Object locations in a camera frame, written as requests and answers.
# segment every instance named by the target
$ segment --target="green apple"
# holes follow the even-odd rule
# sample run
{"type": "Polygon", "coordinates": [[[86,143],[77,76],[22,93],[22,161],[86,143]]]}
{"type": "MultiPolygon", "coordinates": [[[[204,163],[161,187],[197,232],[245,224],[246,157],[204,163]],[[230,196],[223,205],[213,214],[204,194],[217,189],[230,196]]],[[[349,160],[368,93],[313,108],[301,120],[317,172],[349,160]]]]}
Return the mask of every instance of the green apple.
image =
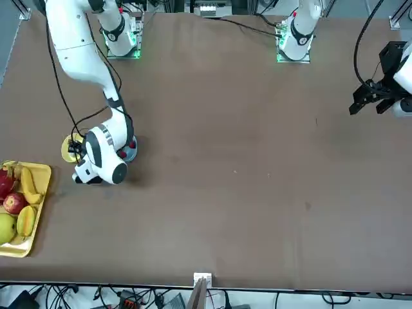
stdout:
{"type": "Polygon", "coordinates": [[[0,214],[0,245],[8,243],[15,236],[15,218],[9,214],[0,214]]]}

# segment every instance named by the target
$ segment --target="yellow plate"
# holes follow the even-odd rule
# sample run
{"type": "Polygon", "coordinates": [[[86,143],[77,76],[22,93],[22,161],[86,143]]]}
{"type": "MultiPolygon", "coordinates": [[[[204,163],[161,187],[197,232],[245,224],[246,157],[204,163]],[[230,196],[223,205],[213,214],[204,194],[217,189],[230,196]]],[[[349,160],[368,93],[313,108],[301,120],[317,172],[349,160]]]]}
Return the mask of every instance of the yellow plate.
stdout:
{"type": "MultiPolygon", "coordinates": [[[[73,139],[80,142],[80,143],[83,142],[83,138],[77,133],[73,133],[73,139]]],[[[69,147],[69,140],[71,140],[71,135],[70,134],[64,139],[64,141],[62,143],[62,149],[61,149],[62,158],[63,158],[64,161],[66,161],[68,163],[73,163],[73,162],[76,162],[76,158],[75,158],[74,155],[72,155],[71,153],[69,153],[67,151],[67,149],[69,147]]],[[[77,156],[78,160],[81,159],[80,155],[76,154],[76,156],[77,156]]]]}
{"type": "MultiPolygon", "coordinates": [[[[5,165],[10,165],[15,161],[7,161],[5,165]]],[[[10,242],[0,246],[0,256],[11,256],[12,258],[23,258],[27,256],[32,249],[34,238],[36,236],[37,226],[39,225],[41,210],[43,208],[44,199],[46,197],[47,188],[49,186],[50,177],[52,176],[52,169],[49,165],[18,162],[32,172],[34,186],[38,193],[43,195],[40,204],[37,206],[37,215],[34,222],[34,228],[32,235],[28,237],[22,237],[16,235],[16,237],[10,242]]],[[[17,187],[17,192],[22,192],[20,185],[17,187]]],[[[6,212],[3,206],[0,206],[0,213],[6,212]]]]}

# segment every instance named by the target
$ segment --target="floor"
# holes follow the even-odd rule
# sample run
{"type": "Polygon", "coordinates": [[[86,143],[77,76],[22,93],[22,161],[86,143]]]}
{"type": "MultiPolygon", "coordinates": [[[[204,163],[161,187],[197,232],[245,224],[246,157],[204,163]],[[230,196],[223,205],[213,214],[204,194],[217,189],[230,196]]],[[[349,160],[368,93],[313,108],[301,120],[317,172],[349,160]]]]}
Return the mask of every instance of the floor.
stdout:
{"type": "MultiPolygon", "coordinates": [[[[32,6],[31,1],[25,0],[28,6],[32,6]]],[[[298,0],[280,0],[276,9],[269,10],[268,14],[286,15],[289,14],[297,4],[298,0]]],[[[330,13],[330,17],[367,17],[371,9],[376,5],[378,0],[336,0],[336,4],[330,13]]],[[[387,19],[388,16],[399,6],[402,0],[387,0],[382,8],[377,12],[376,17],[387,19]]],[[[0,26],[3,29],[3,35],[0,39],[0,87],[3,76],[6,73],[7,63],[10,50],[16,36],[19,23],[19,12],[9,0],[0,1],[0,26]]],[[[408,40],[412,37],[412,21],[408,16],[404,16],[400,22],[403,39],[408,40]]],[[[19,293],[24,289],[30,289],[30,286],[8,286],[0,290],[0,305],[8,306],[19,293]]],[[[101,306],[100,300],[93,301],[95,287],[82,287],[78,294],[68,296],[68,302],[73,309],[76,308],[94,308],[101,306]]],[[[181,292],[183,299],[187,302],[190,297],[190,291],[172,290],[165,295],[165,300],[172,299],[177,293],[181,292]]],[[[213,304],[208,298],[207,308],[219,308],[224,305],[224,296],[222,292],[212,291],[213,304]]],[[[49,300],[54,298],[54,292],[51,292],[49,300]]],[[[106,304],[115,304],[117,296],[109,289],[103,291],[104,301],[106,304]]],[[[267,292],[229,292],[232,305],[249,304],[251,308],[275,308],[276,293],[267,292]]],[[[41,308],[45,308],[46,289],[43,289],[37,300],[41,308]]],[[[334,297],[335,301],[344,301],[345,297],[334,297]]],[[[319,295],[301,295],[301,294],[280,294],[278,308],[329,308],[319,295]]],[[[412,308],[410,301],[386,300],[379,298],[358,298],[354,297],[345,308],[412,308]]]]}
{"type": "MultiPolygon", "coordinates": [[[[0,290],[0,306],[8,306],[10,303],[23,291],[27,290],[32,292],[35,291],[35,286],[7,286],[6,288],[0,290]]],[[[38,294],[36,301],[40,304],[40,308],[46,308],[46,294],[48,286],[43,288],[38,294]]],[[[82,286],[77,294],[72,291],[65,296],[65,300],[70,305],[71,309],[87,309],[87,308],[104,308],[102,306],[102,301],[97,299],[93,300],[96,292],[96,287],[82,286]]],[[[122,291],[121,288],[115,288],[116,291],[122,291]]],[[[136,288],[135,292],[139,293],[144,289],[136,288]]],[[[156,293],[162,293],[165,290],[159,289],[156,293]]],[[[207,298],[205,309],[217,309],[225,306],[225,297],[222,291],[211,290],[211,297],[213,298],[213,303],[211,298],[207,298]]],[[[181,293],[183,301],[187,304],[191,291],[190,290],[171,290],[164,295],[164,303],[166,304],[176,295],[181,293]]],[[[251,309],[275,309],[276,293],[273,292],[235,292],[228,291],[230,304],[235,309],[235,306],[248,304],[251,309]]],[[[52,301],[55,299],[56,293],[51,290],[48,298],[48,308],[53,308],[51,306],[52,301]]],[[[108,306],[110,304],[116,306],[118,304],[118,297],[108,288],[102,290],[103,302],[108,306]]],[[[345,302],[347,297],[333,297],[333,301],[345,302]]],[[[300,309],[300,308],[317,308],[317,309],[328,309],[332,306],[323,301],[320,295],[302,295],[302,294],[280,294],[277,300],[278,309],[300,309]]],[[[412,308],[411,301],[403,301],[396,299],[379,299],[379,298],[365,298],[365,297],[353,297],[351,301],[344,305],[339,306],[342,309],[410,309],[412,308]]]]}

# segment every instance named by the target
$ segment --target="table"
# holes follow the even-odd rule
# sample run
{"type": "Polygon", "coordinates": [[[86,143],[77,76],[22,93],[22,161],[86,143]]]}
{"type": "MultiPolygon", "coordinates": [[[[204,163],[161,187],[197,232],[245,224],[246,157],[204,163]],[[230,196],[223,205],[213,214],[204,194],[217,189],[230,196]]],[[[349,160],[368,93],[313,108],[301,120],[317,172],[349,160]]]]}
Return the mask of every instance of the table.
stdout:
{"type": "MultiPolygon", "coordinates": [[[[122,185],[87,186],[60,155],[71,122],[33,14],[0,90],[1,156],[53,179],[31,256],[0,258],[1,278],[191,285],[212,272],[215,286],[410,292],[412,122],[373,106],[349,116],[363,23],[321,20],[302,65],[276,63],[269,36],[154,15],[142,59],[113,61],[140,154],[122,185]]],[[[371,23],[365,79],[396,38],[371,23]]],[[[103,106],[97,87],[59,76],[76,119],[103,106]]]]}

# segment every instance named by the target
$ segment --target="metal mount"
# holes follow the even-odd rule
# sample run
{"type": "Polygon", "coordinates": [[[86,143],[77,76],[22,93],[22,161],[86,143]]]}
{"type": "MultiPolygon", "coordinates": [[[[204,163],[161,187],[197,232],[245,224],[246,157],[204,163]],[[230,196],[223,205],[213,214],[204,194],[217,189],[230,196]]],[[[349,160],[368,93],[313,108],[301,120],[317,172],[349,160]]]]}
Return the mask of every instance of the metal mount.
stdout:
{"type": "Polygon", "coordinates": [[[288,31],[288,26],[286,25],[286,21],[282,21],[280,25],[277,25],[275,28],[275,33],[282,35],[282,37],[276,37],[276,62],[284,63],[284,62],[292,62],[292,63],[310,63],[310,45],[308,52],[303,57],[303,59],[295,61],[291,60],[288,57],[285,57],[281,53],[280,46],[283,44],[284,37],[288,31]]]}
{"type": "Polygon", "coordinates": [[[391,25],[391,30],[399,30],[399,21],[402,16],[405,15],[412,7],[412,0],[405,0],[392,14],[389,16],[389,24],[391,25]]]}
{"type": "Polygon", "coordinates": [[[28,21],[32,16],[32,9],[28,8],[23,0],[12,0],[14,6],[20,11],[19,19],[21,21],[28,21]]]}
{"type": "Polygon", "coordinates": [[[32,9],[27,8],[27,11],[25,13],[20,13],[19,19],[21,21],[28,21],[32,16],[32,9]]]}
{"type": "Polygon", "coordinates": [[[141,19],[131,16],[130,20],[131,20],[130,39],[136,44],[136,46],[125,56],[113,55],[112,52],[108,49],[108,54],[106,55],[108,59],[139,59],[141,57],[144,13],[142,14],[141,19]]]}
{"type": "Polygon", "coordinates": [[[391,30],[400,30],[399,21],[393,21],[392,16],[389,16],[389,24],[391,25],[391,30]]]}
{"type": "Polygon", "coordinates": [[[210,272],[194,272],[193,273],[193,286],[202,279],[206,279],[207,288],[212,288],[212,274],[210,272]]]}

